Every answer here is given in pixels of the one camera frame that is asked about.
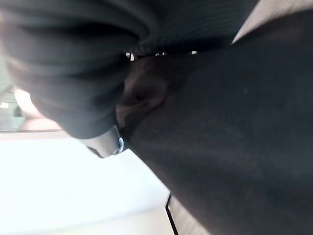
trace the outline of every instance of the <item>white surface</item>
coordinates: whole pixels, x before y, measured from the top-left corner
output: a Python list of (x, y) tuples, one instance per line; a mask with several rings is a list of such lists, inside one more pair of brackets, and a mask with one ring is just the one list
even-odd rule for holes
[(121, 219), (40, 235), (174, 235), (165, 208)]
[(104, 160), (72, 139), (0, 141), (0, 234), (164, 207), (168, 193), (131, 151)]

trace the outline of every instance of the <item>black fabric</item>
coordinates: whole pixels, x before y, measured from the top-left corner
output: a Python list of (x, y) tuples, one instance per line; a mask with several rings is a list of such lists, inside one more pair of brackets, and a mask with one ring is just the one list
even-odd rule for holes
[(0, 0), (0, 51), (17, 86), (70, 135), (115, 121), (130, 61), (229, 45), (257, 0)]
[(212, 235), (312, 234), (312, 29), (308, 11), (230, 48), (149, 61), (181, 81), (132, 149)]

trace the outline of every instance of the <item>black sleeve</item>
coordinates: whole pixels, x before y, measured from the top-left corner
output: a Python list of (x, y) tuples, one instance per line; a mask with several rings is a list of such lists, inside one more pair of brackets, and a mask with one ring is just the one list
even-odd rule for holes
[(13, 82), (69, 134), (88, 139), (116, 122), (130, 61), (154, 37), (144, 4), (124, 1), (0, 0), (1, 52)]

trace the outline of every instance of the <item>small light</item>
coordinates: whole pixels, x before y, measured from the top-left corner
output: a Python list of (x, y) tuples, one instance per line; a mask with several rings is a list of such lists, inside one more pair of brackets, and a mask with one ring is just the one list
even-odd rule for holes
[(8, 108), (9, 108), (9, 104), (2, 102), (2, 103), (0, 103), (0, 108), (2, 108), (2, 109), (8, 109)]
[(131, 54), (131, 61), (134, 61), (134, 60), (135, 60), (134, 54)]

